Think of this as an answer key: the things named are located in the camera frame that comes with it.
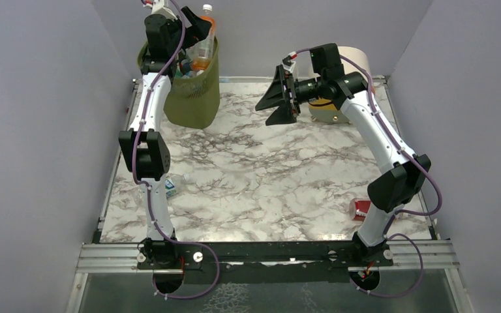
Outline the orange juice bottle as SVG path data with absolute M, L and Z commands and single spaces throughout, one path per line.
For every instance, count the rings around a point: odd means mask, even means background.
M 213 6 L 210 4 L 204 4 L 202 9 L 202 18 L 211 23 L 211 28 L 207 37 L 203 41 L 200 41 L 194 50 L 192 70 L 195 72 L 206 70 L 211 63 L 214 54 L 216 23 L 214 17 L 212 17 Z

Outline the red gold drink can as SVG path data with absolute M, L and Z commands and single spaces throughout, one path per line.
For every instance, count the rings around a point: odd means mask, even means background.
M 371 201 L 367 199 L 354 198 L 349 204 L 349 215 L 353 221 L 363 222 L 371 206 Z

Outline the dark green label bottle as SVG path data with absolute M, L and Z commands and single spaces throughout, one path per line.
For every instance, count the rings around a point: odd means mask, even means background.
M 173 198 L 184 192 L 191 181 L 189 174 L 169 174 L 164 183 L 166 198 Z

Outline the blue white label bottle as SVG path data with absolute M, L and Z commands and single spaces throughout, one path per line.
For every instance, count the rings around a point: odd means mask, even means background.
M 176 78 L 194 78 L 204 72 L 202 69 L 195 69 L 194 62 L 190 59 L 183 59 L 177 64 Z

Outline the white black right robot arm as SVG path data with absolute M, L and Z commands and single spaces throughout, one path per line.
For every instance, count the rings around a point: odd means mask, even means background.
M 273 81 L 255 109 L 274 109 L 267 126 L 287 125 L 296 123 L 301 104 L 325 99 L 357 128 L 381 173 L 367 187 L 371 204 L 352 237 L 354 257 L 367 260 L 382 251 L 388 228 L 420 191 L 431 160 L 409 147 L 390 124 L 374 98 L 372 77 L 363 67 L 343 56 L 335 43 L 307 52 L 316 77 L 296 78 L 300 52 L 290 52 L 276 66 Z

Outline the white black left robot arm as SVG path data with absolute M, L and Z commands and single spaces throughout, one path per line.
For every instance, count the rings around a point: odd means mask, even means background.
M 211 22 L 189 7 L 177 7 L 173 13 L 162 1 L 154 1 L 151 8 L 144 20 L 147 41 L 138 56 L 142 95 L 133 122 L 119 133 L 118 140 L 126 167 L 144 197 L 147 235 L 143 252 L 165 249 L 174 253 L 178 242 L 166 195 L 171 155 L 160 123 L 180 54 L 208 36 Z

